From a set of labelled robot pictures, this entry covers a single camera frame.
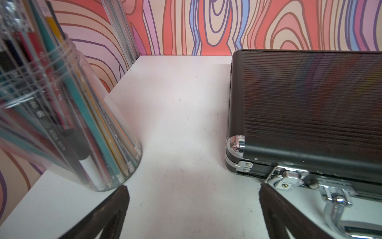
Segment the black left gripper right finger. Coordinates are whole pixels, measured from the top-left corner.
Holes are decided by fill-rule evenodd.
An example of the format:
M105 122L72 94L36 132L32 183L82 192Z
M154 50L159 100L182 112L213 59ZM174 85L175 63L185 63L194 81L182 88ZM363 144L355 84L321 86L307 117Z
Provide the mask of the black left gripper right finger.
M259 201L271 239L288 239L289 233L295 239L332 238L269 184L261 184Z

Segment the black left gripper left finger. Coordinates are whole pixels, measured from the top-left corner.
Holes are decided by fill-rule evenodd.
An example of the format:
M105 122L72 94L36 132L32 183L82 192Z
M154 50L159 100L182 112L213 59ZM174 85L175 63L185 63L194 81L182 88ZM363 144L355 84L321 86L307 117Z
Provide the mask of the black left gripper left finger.
M81 221L63 234L62 239L118 239L130 202L128 188L119 186Z

